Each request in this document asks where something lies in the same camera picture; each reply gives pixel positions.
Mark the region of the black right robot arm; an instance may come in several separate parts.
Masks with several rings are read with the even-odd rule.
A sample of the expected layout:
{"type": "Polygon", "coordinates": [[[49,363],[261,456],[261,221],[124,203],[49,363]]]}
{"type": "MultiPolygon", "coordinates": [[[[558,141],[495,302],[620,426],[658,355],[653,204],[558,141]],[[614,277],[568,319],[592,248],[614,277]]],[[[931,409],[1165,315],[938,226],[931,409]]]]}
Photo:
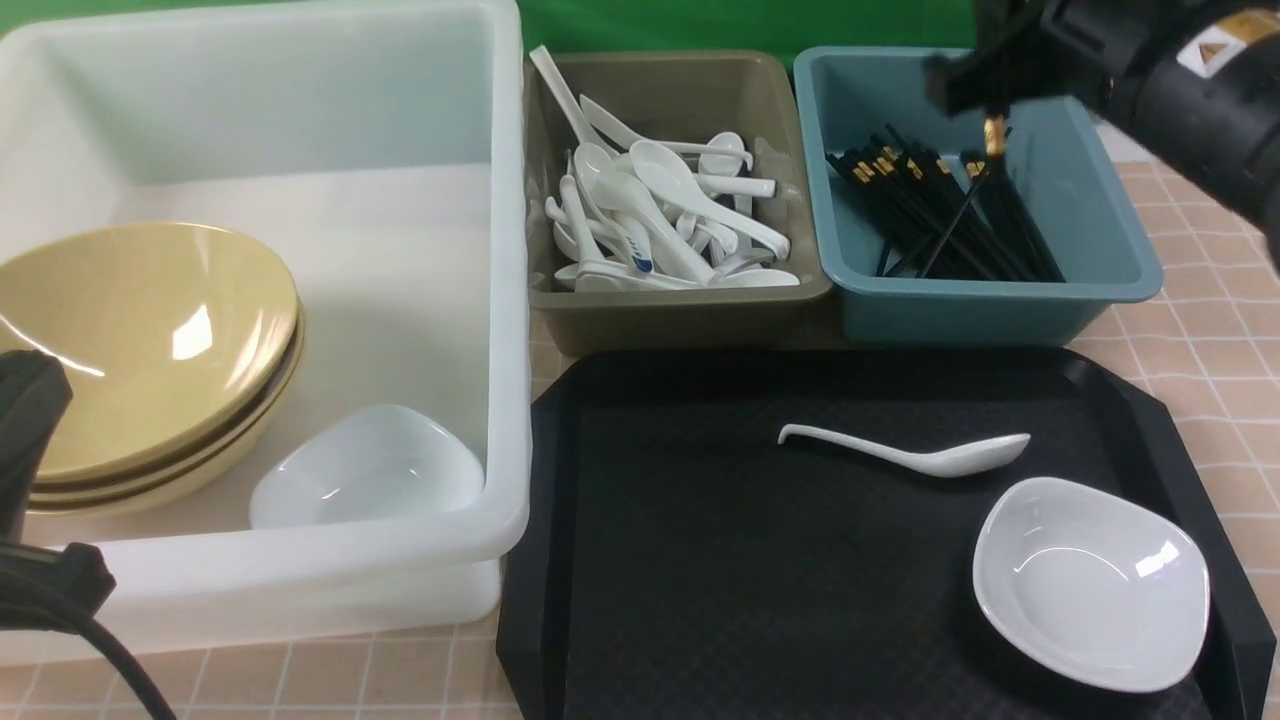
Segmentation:
{"type": "Polygon", "coordinates": [[[1068,95],[1262,232],[1277,256],[1275,1],[1048,1],[1068,95]]]}

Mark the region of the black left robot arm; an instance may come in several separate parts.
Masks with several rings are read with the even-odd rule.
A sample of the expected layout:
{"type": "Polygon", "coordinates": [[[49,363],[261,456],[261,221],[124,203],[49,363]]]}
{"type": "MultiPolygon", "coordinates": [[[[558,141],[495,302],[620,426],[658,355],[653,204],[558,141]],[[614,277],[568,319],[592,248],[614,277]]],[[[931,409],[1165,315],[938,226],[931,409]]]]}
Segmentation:
{"type": "Polygon", "coordinates": [[[60,364],[33,350],[1,359],[3,629],[77,635],[116,582],[101,551],[24,544],[22,533],[38,465],[73,393],[60,364]]]}

